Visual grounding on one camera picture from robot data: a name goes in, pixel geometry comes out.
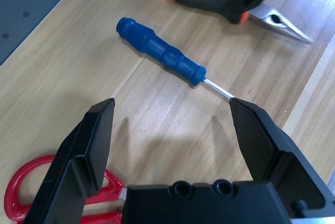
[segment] screwdriver handle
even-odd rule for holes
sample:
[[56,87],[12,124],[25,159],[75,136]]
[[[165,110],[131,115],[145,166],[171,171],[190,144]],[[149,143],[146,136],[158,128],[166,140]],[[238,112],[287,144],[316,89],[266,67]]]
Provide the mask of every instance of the screwdriver handle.
[[177,72],[192,85],[198,85],[205,78],[206,69],[187,58],[180,50],[167,44],[155,32],[131,18],[122,18],[116,26],[120,37],[137,51],[148,54],[164,67]]

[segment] red handle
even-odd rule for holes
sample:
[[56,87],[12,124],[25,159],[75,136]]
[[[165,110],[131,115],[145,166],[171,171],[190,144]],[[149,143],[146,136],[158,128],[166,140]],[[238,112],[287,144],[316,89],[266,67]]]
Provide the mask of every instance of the red handle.
[[[51,163],[53,159],[54,155],[48,155],[29,161],[13,175],[8,183],[4,197],[5,213],[11,221],[23,221],[30,209],[30,205],[22,205],[19,201],[19,190],[25,177],[33,169]],[[108,180],[108,186],[103,187],[96,196],[89,198],[86,204],[115,201],[119,198],[124,185],[108,170],[105,171],[105,178]],[[112,212],[102,215],[85,216],[81,219],[81,224],[102,223],[98,222],[102,220],[121,223],[121,215],[119,212]]]

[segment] wood grain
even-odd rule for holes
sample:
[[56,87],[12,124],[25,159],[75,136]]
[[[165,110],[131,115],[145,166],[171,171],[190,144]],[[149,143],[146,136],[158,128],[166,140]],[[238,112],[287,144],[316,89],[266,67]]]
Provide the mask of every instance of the wood grain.
[[[107,168],[124,183],[251,178],[228,104],[130,48],[115,31],[124,16],[205,66],[218,85],[266,109],[327,182],[335,167],[335,0],[265,2],[314,44],[167,0],[62,0],[0,67],[1,197],[21,165],[55,153],[89,107],[109,97],[116,108]],[[24,202],[46,170],[26,179]],[[1,204],[0,221],[9,223]]]

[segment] screwdriver shaft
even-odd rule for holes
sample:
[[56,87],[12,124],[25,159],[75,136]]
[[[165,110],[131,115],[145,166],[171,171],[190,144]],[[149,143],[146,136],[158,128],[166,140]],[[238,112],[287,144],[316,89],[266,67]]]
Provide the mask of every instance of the screwdriver shaft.
[[232,100],[234,98],[233,95],[231,95],[228,91],[222,89],[220,86],[217,84],[213,83],[209,79],[204,79],[203,81],[205,84],[207,84],[209,87],[212,89],[216,90],[218,93],[220,93],[223,97],[225,97],[228,101]]

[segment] gray panel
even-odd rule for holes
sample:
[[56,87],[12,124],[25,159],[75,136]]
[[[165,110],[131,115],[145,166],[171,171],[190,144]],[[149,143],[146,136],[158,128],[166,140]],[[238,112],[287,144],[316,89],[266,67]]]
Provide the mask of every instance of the gray panel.
[[60,0],[0,0],[0,65]]

